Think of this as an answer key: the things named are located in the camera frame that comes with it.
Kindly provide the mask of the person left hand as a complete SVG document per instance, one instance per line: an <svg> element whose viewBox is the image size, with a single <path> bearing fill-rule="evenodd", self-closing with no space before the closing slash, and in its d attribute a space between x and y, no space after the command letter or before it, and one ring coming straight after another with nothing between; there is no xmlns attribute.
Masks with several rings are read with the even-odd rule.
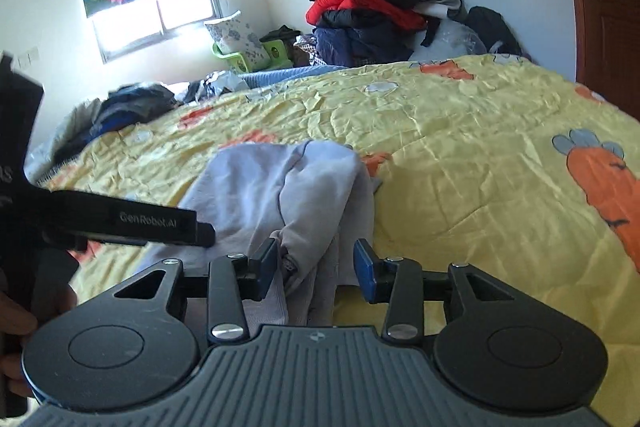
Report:
<svg viewBox="0 0 640 427"><path fill-rule="evenodd" d="M9 392L31 398L32 391L22 369L21 356L28 337L37 329L37 319L24 308L1 294L1 337L9 341L8 351L1 352L1 376Z"/></svg>

